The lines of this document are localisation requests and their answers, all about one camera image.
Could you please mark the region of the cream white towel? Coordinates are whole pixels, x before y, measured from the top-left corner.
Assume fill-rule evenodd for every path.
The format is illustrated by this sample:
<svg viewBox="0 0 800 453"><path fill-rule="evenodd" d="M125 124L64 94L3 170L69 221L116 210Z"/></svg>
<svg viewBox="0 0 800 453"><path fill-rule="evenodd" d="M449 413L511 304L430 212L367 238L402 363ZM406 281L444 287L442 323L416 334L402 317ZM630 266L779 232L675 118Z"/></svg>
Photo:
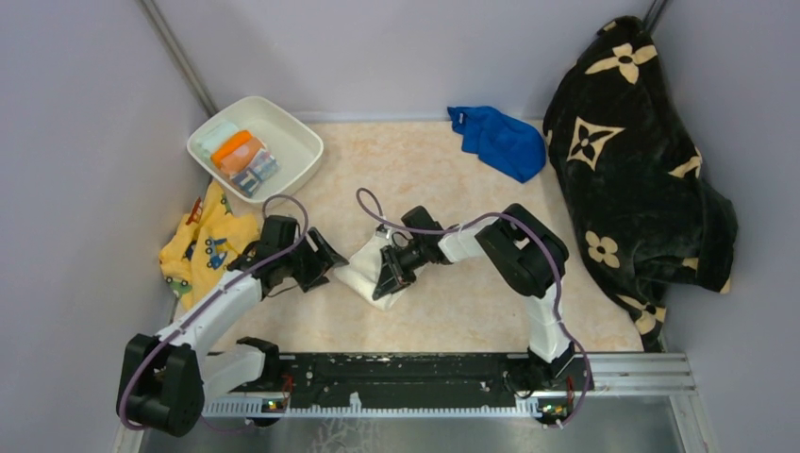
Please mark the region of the cream white towel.
<svg viewBox="0 0 800 453"><path fill-rule="evenodd" d="M393 229L378 226L370 240L347 259L347 265L333 270L334 276L341 283L353 290L367 303L382 311L389 310L405 292L401 290L398 293L373 300L382 262L380 249L391 244L392 233Z"/></svg>

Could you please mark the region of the rabbit print striped towel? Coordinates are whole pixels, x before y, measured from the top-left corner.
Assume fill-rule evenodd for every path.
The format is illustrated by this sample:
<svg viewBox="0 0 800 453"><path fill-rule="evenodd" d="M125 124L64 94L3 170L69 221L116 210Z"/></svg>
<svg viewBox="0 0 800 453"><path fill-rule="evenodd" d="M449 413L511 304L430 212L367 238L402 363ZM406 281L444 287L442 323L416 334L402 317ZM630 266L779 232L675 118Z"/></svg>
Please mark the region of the rabbit print striped towel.
<svg viewBox="0 0 800 453"><path fill-rule="evenodd" d="M260 149L242 170L230 178L230 181L239 193L253 197L278 169L276 158L269 151Z"/></svg>

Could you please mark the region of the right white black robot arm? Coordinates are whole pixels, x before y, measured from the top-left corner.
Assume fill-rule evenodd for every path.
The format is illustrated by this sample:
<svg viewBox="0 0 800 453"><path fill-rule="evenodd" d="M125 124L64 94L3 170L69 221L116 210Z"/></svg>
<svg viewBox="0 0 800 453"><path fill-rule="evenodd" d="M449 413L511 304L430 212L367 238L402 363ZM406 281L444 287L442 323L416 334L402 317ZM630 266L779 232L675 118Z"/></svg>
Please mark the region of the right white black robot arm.
<svg viewBox="0 0 800 453"><path fill-rule="evenodd" d="M372 299L405 290L416 281L416 271L428 264L486 258L525 301L533 380L544 389L557 388L567 378L575 354L575 343L558 325L560 310L556 308L569 259L564 242L519 204L467 227L445 229L422 206L404 214L401 222L410 239L404 245L390 243L379 249Z"/></svg>

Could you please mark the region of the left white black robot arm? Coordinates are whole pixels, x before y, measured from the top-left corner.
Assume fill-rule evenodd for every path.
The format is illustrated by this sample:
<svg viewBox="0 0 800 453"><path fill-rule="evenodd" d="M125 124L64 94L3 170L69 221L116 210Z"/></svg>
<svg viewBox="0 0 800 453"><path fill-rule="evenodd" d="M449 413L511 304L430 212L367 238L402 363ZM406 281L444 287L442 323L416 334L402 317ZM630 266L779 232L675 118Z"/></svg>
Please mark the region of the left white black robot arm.
<svg viewBox="0 0 800 453"><path fill-rule="evenodd" d="M275 388L283 377L276 344L245 337L220 354L212 347L284 280L307 293L347 263L316 228L301 229L284 217L269 223L202 301L158 333L137 334L127 343L116 403L120 421L131 430L182 437L207 403L242 386Z"/></svg>

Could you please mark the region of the yellow cartoon print towel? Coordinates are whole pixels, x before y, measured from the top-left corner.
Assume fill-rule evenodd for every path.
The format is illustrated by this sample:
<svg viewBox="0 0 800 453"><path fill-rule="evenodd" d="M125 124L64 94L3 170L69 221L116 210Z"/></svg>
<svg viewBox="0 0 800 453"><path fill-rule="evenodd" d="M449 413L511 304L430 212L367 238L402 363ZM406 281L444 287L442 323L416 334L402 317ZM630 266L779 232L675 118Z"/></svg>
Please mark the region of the yellow cartoon print towel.
<svg viewBox="0 0 800 453"><path fill-rule="evenodd" d="M201 301L258 234L255 216L235 216L223 188L210 183L158 254L161 273L179 306L190 310Z"/></svg>

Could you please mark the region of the white square plastic basin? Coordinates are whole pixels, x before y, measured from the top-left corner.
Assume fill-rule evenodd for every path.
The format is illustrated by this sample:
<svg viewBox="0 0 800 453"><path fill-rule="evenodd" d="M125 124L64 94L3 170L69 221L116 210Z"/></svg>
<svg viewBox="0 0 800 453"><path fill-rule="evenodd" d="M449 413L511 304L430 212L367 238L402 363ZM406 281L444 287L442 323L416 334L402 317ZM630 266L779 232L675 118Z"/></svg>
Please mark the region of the white square plastic basin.
<svg viewBox="0 0 800 453"><path fill-rule="evenodd" d="M209 159L198 156L193 149L196 138L222 121L248 130L258 137L277 160L278 171L257 190L253 197L239 193ZM247 96L206 120L189 137L187 152L225 189L242 202L260 205L274 194L294 194L314 176L322 164L325 146L322 139L308 126L275 103L260 97Z"/></svg>

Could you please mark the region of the orange rolled towel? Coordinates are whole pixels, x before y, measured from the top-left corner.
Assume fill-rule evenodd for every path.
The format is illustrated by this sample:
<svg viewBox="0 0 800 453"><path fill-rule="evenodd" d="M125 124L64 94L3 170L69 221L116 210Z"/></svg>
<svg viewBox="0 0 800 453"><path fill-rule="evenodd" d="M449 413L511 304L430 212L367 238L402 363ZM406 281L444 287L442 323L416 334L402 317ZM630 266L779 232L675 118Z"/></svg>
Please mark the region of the orange rolled towel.
<svg viewBox="0 0 800 453"><path fill-rule="evenodd" d="M211 162L223 174L233 176L242 171L264 147L264 143L248 130L231 136L211 155Z"/></svg>

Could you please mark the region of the light green rolled towel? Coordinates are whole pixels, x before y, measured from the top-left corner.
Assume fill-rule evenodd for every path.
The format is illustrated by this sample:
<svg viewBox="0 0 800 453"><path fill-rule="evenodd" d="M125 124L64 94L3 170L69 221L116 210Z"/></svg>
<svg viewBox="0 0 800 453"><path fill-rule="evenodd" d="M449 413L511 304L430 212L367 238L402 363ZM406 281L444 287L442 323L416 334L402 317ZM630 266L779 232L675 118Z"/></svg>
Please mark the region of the light green rolled towel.
<svg viewBox="0 0 800 453"><path fill-rule="evenodd" d="M241 129L235 124L222 121L201 133L195 140L193 149L203 159L209 159L231 137Z"/></svg>

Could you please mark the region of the blue towel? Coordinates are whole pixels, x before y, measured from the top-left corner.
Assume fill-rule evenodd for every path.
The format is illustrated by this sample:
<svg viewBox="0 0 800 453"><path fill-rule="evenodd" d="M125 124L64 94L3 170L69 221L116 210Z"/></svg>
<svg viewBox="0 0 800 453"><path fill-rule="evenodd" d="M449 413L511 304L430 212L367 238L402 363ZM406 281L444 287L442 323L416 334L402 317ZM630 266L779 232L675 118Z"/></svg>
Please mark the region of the blue towel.
<svg viewBox="0 0 800 453"><path fill-rule="evenodd" d="M461 151L494 170L526 183L545 166L544 138L534 126L488 106L448 107L447 113Z"/></svg>

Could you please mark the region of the black floral pattern blanket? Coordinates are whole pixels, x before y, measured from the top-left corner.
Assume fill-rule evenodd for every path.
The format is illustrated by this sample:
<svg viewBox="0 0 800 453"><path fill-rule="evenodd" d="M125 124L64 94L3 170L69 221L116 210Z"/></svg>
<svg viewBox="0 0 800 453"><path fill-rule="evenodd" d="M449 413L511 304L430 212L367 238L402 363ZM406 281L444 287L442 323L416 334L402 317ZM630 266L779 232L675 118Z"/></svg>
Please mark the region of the black floral pattern blanket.
<svg viewBox="0 0 800 453"><path fill-rule="evenodd" d="M702 176L641 19L597 32L558 85L543 131L585 267L644 350L660 351L669 286L726 293L739 226Z"/></svg>

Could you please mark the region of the aluminium frame rail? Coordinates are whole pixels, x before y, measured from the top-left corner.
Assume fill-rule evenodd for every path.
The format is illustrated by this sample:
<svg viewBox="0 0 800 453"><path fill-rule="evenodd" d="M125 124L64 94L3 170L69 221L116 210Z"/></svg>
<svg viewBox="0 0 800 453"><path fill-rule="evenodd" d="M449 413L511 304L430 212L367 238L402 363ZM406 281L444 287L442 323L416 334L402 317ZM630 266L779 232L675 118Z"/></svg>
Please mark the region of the aluminium frame rail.
<svg viewBox="0 0 800 453"><path fill-rule="evenodd" d="M594 382L591 390L578 397L555 392L538 392L531 400L518 398L510 408L500 409L423 409L370 410L360 402L344 408L292 409L286 398L276 393L232 391L206 404L201 417L267 418L435 418L435 417L521 417L553 423L576 412L579 404L594 396L672 396L693 394L694 381L687 360L678 354L591 353L581 355Z"/></svg>

